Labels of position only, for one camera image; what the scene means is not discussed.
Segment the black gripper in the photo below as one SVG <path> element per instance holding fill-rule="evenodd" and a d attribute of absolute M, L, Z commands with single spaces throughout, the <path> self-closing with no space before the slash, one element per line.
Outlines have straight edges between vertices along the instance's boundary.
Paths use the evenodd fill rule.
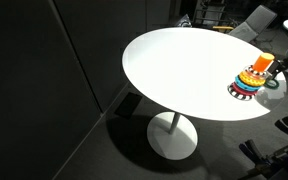
<path fill-rule="evenodd" d="M 278 73 L 288 69 L 288 59 L 274 60 L 271 67 L 273 68 L 273 70 L 272 73 L 269 73 L 270 75 L 267 80 L 275 79 Z"/>

